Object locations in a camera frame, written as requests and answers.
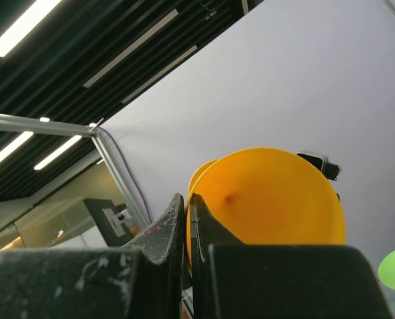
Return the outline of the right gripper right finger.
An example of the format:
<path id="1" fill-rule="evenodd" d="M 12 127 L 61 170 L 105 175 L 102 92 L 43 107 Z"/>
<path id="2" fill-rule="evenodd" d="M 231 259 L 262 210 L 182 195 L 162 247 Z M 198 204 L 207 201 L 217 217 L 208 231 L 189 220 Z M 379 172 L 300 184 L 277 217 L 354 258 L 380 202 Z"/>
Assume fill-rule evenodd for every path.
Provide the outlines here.
<path id="1" fill-rule="evenodd" d="M 189 203 L 195 318 L 390 318 L 363 254 L 338 245 L 245 245 L 200 195 Z"/>

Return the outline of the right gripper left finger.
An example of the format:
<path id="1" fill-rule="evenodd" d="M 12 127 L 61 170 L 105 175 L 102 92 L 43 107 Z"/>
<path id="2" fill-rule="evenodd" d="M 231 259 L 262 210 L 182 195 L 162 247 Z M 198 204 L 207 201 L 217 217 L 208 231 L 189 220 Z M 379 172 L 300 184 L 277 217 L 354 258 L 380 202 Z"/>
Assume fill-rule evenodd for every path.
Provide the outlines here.
<path id="1" fill-rule="evenodd" d="M 185 204 L 122 247 L 0 251 L 0 318 L 179 318 Z"/>

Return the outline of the orange wine glass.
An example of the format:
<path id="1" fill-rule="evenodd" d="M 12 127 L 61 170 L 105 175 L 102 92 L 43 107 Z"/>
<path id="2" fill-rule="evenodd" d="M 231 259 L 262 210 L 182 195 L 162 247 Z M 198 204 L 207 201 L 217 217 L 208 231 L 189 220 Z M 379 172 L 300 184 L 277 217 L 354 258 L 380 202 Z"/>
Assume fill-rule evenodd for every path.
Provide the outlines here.
<path id="1" fill-rule="evenodd" d="M 339 196 L 305 158 L 275 148 L 247 148 L 202 164 L 188 194 L 247 245 L 343 245 Z"/>

